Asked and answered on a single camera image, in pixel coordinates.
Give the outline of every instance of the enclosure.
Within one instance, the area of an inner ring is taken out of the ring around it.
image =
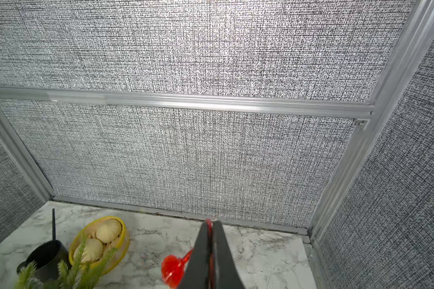
[[[0,242],[49,200],[434,288],[434,0],[0,1]]]

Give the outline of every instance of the yellow bowl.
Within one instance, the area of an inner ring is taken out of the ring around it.
[[[74,241],[72,242],[71,246],[69,247],[69,262],[71,263],[71,265],[74,265],[74,251],[77,249],[77,247],[81,244],[81,237],[82,235],[86,235],[87,238],[95,238],[95,233],[97,231],[97,228],[99,225],[101,225],[101,223],[103,223],[106,220],[109,219],[115,219],[117,221],[119,221],[119,223],[121,223],[122,229],[121,229],[121,234],[119,235],[119,240],[116,244],[116,246],[113,246],[115,248],[117,248],[116,253],[114,253],[114,256],[112,257],[111,261],[109,261],[109,263],[106,265],[103,274],[108,273],[109,271],[111,271],[114,267],[117,266],[117,264],[119,264],[119,262],[122,260],[122,258],[124,258],[125,254],[127,253],[127,249],[129,248],[129,244],[130,244],[130,235],[129,235],[129,231],[127,230],[127,227],[125,226],[124,222],[118,218],[118,217],[114,217],[114,216],[108,216],[108,217],[103,217],[100,219],[97,219],[93,222],[91,222],[90,224],[88,224],[82,231],[80,231],[77,236],[75,237]],[[98,261],[93,262],[90,265],[90,268],[93,268],[95,266],[98,266],[101,263],[101,259],[100,258]]]

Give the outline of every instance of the metal corner post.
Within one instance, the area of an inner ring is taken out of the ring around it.
[[[370,98],[374,112],[366,125],[357,125],[322,193],[309,227],[312,242],[324,235],[433,39],[434,0],[417,0]]]
[[[0,109],[0,144],[15,162],[24,178],[39,196],[46,202],[52,199],[54,192],[46,177],[35,163],[23,142],[12,128]]]

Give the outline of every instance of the gray textured wall panel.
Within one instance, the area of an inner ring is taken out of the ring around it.
[[[320,246],[337,288],[434,288],[434,42]]]
[[[352,119],[0,101],[57,195],[307,227]]]
[[[0,1],[0,85],[366,101],[413,2]]]
[[[43,202],[0,145],[0,242],[41,205]]]

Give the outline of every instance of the black cup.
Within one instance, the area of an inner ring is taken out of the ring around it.
[[[19,264],[16,271],[19,274],[21,269],[32,261],[35,262],[37,271],[35,278],[42,282],[58,279],[58,263],[63,260],[71,268],[69,254],[66,248],[58,240],[52,240],[40,245],[35,249],[23,263]]]

